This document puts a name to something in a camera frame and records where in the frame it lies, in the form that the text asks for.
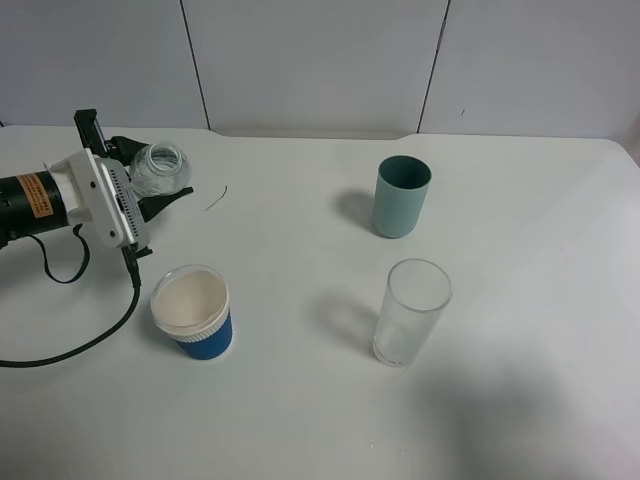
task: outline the wall seam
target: wall seam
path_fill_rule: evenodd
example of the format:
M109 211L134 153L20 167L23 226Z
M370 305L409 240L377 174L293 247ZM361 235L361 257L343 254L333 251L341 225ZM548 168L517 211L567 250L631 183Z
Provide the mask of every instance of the wall seam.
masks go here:
M185 31L187 32L187 40L189 41L189 50L191 50L191 59L193 60L193 68L196 72L196 80L198 81L198 90L200 91L200 99L202 100L202 109L204 110L204 118L207 121L207 129L211 130L211 122L209 122L209 112L207 111L207 102L205 102L204 100L202 82L200 81L200 72L198 71L198 62L196 62L196 54L193 51L193 42L191 41L191 31L189 30L189 22L187 21L187 14L184 10L183 0L180 0L180 10L182 11L184 28L185 28Z
M447 19L449 18L449 7L451 6L451 0L447 0L447 8L444 11L444 17L442 18L442 25L440 26L440 36L438 37L438 44L436 45L436 54L433 57L433 64L431 65L431 73L429 74L429 82L427 83L427 91L424 94L424 100L422 101L422 111L420 112L420 120L418 120L418 128L416 133L420 133L422 128L422 120L424 118L424 112L427 109L427 98L429 97L429 91L431 90L431 82L433 81L433 74L436 71L436 63L438 62L438 55L440 54L440 46L442 45L442 39L444 37L444 30L447 26Z

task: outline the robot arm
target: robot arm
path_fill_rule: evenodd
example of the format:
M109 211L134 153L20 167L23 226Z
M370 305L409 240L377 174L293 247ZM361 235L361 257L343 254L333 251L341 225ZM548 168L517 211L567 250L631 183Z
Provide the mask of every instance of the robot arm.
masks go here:
M0 179L0 248L9 241L68 225L93 223L102 242L152 253L145 223L187 187L167 196L137 200L125 170L146 144L126 137L104 140L95 110L74 116L83 150L46 170Z

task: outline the black motor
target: black motor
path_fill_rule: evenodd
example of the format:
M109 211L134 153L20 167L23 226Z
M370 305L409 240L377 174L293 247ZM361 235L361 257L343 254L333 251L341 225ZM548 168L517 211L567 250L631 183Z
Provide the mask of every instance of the black motor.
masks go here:
M49 172L0 179L0 248L66 225L67 212Z

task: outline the white wall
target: white wall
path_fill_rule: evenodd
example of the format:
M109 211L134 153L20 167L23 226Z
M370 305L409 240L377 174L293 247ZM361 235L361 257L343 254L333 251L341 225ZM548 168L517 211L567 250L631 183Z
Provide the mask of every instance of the white wall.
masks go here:
M452 0L422 132L620 139L640 114L640 1Z
M446 0L185 0L211 127L415 133Z
M0 120L205 127L178 0L0 0Z
M447 0L184 0L211 127L418 129ZM420 131L640 147L640 0L451 0ZM206 128L180 0L0 0L0 121Z

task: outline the clear glass cup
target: clear glass cup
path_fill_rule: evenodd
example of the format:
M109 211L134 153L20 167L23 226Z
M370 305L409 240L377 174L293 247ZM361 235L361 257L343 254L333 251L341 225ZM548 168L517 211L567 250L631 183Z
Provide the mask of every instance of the clear glass cup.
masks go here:
M131 187L139 197L172 195L189 183L191 169L187 156L170 142L147 145L129 167Z
M378 360L390 367L411 363L452 295L449 276L435 263L419 258L397 263L387 277L373 337Z

